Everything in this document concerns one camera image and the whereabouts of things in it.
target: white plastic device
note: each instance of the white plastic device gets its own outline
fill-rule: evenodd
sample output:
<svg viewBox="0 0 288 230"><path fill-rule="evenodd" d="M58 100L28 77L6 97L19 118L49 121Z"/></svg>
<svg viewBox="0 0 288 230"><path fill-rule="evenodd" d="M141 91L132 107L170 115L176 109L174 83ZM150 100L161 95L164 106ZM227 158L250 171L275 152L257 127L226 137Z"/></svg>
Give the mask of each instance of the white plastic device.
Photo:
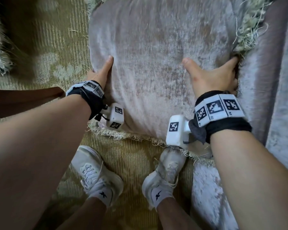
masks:
<svg viewBox="0 0 288 230"><path fill-rule="evenodd" d="M112 130L119 130L124 124L124 108L118 103L112 103L111 106L106 106L101 112L107 118L107 127Z"/></svg>
<svg viewBox="0 0 288 230"><path fill-rule="evenodd" d="M172 147L187 149L190 136L189 121L183 115L173 115L169 119L166 144Z"/></svg>

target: white sock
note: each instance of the white sock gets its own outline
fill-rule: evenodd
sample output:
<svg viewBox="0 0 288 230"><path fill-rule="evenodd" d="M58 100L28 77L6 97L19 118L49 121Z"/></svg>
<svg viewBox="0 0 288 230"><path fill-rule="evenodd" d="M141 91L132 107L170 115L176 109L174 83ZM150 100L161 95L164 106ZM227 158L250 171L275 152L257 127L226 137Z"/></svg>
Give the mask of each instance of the white sock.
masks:
<svg viewBox="0 0 288 230"><path fill-rule="evenodd" d="M173 193L169 191L168 188L164 188L162 186L157 186L156 188L153 188L151 190L151 199L153 200L154 207L157 208L157 206L160 204L160 202L167 198L167 197L173 197Z"/></svg>
<svg viewBox="0 0 288 230"><path fill-rule="evenodd" d="M90 194L88 198L96 197L100 199L108 208L112 200L112 195L113 195L113 192L111 188L103 186L100 189L94 191L94 193Z"/></svg>

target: fingernail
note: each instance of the fingernail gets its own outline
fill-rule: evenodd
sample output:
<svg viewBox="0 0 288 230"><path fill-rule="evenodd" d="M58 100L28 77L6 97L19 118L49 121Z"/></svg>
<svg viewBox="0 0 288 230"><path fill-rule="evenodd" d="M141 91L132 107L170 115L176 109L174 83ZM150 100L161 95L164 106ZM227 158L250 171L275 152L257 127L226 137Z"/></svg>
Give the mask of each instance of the fingernail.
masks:
<svg viewBox="0 0 288 230"><path fill-rule="evenodd" d="M184 59L182 60L182 63L185 64L185 63L187 63L188 61L189 61L189 58L184 58Z"/></svg>

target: pillow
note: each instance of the pillow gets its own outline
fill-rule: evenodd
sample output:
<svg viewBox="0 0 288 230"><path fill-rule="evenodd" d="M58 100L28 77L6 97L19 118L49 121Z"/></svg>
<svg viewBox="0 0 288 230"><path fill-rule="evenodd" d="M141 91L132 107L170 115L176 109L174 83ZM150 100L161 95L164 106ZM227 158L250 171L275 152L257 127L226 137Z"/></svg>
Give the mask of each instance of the pillow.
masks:
<svg viewBox="0 0 288 230"><path fill-rule="evenodd" d="M172 115L193 118L196 99L181 61L190 57L203 69L223 65L235 46L243 1L108 0L92 12L92 67L114 56L105 102L123 105L123 131L164 142ZM188 150L204 155L205 148L197 141Z"/></svg>

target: shoelace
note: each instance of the shoelace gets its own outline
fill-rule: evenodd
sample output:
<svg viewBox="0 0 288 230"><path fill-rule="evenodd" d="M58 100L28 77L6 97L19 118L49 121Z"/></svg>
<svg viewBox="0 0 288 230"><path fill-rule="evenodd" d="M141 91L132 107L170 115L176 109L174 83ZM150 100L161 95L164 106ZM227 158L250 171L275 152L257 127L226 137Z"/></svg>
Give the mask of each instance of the shoelace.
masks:
<svg viewBox="0 0 288 230"><path fill-rule="evenodd" d="M94 179L95 182L92 182L91 179L94 177L94 174L97 174L97 171L92 166L89 166L83 169L82 173L84 174L84 178L80 181L80 183L84 187L85 192L89 191L94 185L96 185L96 183L100 179L100 173L103 168L103 165L104 165L104 161L101 163L98 177Z"/></svg>
<svg viewBox="0 0 288 230"><path fill-rule="evenodd" d="M172 187L173 189L177 186L177 183L178 183L178 177L179 175L177 175L177 178L176 178L176 182L175 183L170 183L168 180L168 172L169 173L172 173L171 175L174 175L175 177L175 167L172 166L172 164L170 164L170 167L169 167L169 170L166 170L163 163L161 163L160 161L158 161L156 158L155 160L158 162L158 165L160 166L161 168L161 171L159 171L160 169L158 169L158 165L156 165L155 167L155 170L156 170L156 173L159 175L159 177L163 180L163 182L167 185L169 185L170 187Z"/></svg>

